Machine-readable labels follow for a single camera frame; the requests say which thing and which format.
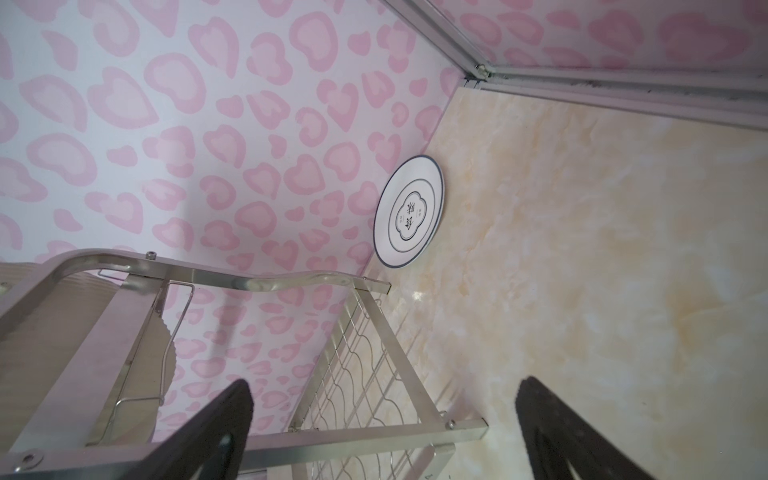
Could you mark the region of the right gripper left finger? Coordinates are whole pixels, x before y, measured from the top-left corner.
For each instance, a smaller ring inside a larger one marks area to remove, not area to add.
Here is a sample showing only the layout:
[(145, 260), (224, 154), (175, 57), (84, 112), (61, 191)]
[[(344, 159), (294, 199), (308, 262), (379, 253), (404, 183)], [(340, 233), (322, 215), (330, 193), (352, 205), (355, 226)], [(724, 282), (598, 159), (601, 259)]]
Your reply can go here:
[(134, 466), (136, 479), (234, 479), (243, 459), (254, 402), (248, 383), (231, 383)]

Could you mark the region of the yellow woven plate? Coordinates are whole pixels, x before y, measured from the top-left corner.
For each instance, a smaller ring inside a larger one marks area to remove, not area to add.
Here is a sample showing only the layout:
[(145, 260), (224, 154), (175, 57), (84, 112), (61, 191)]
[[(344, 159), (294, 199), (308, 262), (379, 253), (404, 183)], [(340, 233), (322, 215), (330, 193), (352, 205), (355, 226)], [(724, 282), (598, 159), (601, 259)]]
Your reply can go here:
[(148, 443), (176, 354), (159, 312), (167, 286), (80, 272), (1, 330), (1, 450)]

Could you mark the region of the white plate black rim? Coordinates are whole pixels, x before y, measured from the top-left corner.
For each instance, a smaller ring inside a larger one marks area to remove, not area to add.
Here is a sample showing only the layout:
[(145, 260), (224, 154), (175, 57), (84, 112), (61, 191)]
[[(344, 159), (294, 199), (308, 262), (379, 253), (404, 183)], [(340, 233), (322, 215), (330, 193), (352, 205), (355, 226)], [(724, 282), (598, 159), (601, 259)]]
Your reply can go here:
[(445, 200), (445, 179), (427, 155), (412, 157), (387, 181), (373, 224), (374, 251), (388, 268), (403, 268), (429, 246), (439, 227)]

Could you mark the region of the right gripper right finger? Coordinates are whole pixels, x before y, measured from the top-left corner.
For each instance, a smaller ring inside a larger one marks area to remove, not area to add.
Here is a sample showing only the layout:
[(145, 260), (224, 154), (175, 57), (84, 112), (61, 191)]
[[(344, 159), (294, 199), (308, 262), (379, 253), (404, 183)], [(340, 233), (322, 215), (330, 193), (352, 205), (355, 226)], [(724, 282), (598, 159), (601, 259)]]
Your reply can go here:
[(651, 477), (537, 378), (521, 381), (515, 408), (536, 480)]

